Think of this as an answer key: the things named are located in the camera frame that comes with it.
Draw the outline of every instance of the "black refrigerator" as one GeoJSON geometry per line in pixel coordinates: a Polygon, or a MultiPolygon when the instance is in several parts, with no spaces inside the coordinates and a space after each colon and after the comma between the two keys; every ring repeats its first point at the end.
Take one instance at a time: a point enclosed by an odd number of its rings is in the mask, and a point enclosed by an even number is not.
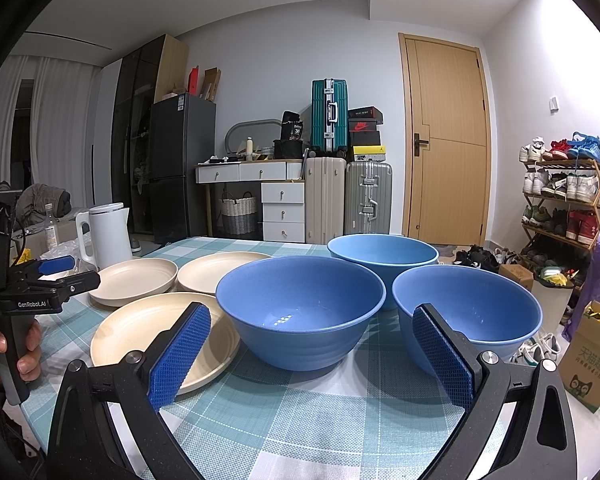
{"type": "Polygon", "coordinates": [[[205,188],[195,166],[214,154],[216,105],[192,94],[151,111],[149,196],[157,244],[206,234],[205,188]]]}

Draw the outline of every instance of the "door frame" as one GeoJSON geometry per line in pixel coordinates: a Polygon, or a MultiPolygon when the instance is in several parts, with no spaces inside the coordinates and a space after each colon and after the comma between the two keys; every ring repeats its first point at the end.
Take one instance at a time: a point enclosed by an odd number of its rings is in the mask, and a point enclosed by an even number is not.
{"type": "Polygon", "coordinates": [[[480,244],[484,245],[484,239],[487,234],[487,218],[489,216],[489,198],[491,192],[491,118],[489,115],[489,96],[487,94],[487,82],[484,76],[484,65],[480,49],[476,46],[468,46],[452,41],[438,40],[437,38],[428,38],[426,36],[414,36],[413,34],[398,33],[400,43],[400,57],[402,58],[402,82],[404,85],[404,131],[405,131],[405,165],[404,165],[404,203],[402,206],[402,234],[409,235],[409,218],[411,215],[411,180],[413,176],[413,115],[411,110],[411,79],[409,76],[409,64],[407,58],[406,40],[426,41],[463,50],[475,52],[480,68],[480,81],[482,83],[482,95],[484,96],[484,120],[487,128],[487,182],[484,187],[484,211],[482,213],[482,234],[480,235],[480,244]]]}

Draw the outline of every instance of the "white electric kettle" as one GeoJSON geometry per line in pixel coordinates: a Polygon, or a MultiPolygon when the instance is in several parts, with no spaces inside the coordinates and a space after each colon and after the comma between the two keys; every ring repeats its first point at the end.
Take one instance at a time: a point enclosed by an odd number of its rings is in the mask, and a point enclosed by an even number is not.
{"type": "Polygon", "coordinates": [[[78,231],[80,257],[98,270],[132,259],[131,243],[126,230],[129,208],[122,202],[92,207],[88,212],[78,213],[75,228],[78,231]],[[93,256],[84,250],[82,224],[88,224],[91,232],[93,256]]]}

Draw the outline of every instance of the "blue bowl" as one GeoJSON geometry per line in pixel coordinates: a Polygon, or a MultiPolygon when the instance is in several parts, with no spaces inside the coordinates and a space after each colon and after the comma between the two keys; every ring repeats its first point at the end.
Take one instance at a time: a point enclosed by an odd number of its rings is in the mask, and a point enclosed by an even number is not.
{"type": "Polygon", "coordinates": [[[382,280],[365,267],[323,256],[280,256],[229,272],[216,300],[264,362],[319,370],[340,361],[382,305],[382,280]]]}
{"type": "Polygon", "coordinates": [[[429,244],[398,235],[360,234],[334,238],[327,244],[336,258],[349,260],[375,272],[389,293],[382,310],[397,307],[391,295],[394,280],[405,270],[438,262],[438,251],[429,244]]]}
{"type": "Polygon", "coordinates": [[[413,311],[430,303],[449,326],[462,332],[477,349],[509,359],[542,324],[542,310],[531,293],[509,278],[452,265],[407,270],[394,281],[400,331],[406,351],[424,371],[434,375],[413,335],[413,311]]]}

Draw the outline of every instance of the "blue tablecloth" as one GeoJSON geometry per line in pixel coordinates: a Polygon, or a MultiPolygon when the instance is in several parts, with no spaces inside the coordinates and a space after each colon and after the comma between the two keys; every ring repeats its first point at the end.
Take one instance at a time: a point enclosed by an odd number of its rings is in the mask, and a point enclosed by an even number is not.
{"type": "MultiPolygon", "coordinates": [[[[223,251],[329,255],[325,246],[190,238],[148,257],[180,267],[223,251]]],[[[111,312],[82,294],[39,318],[42,376],[22,410],[45,449],[64,370],[76,358],[91,365],[91,338],[111,312]]],[[[463,412],[405,354],[393,311],[374,316],[356,348],[326,370],[274,368],[242,345],[226,372],[161,413],[208,480],[367,480],[416,479],[463,412]]],[[[503,436],[498,424],[484,453],[491,462],[503,436]]]]}

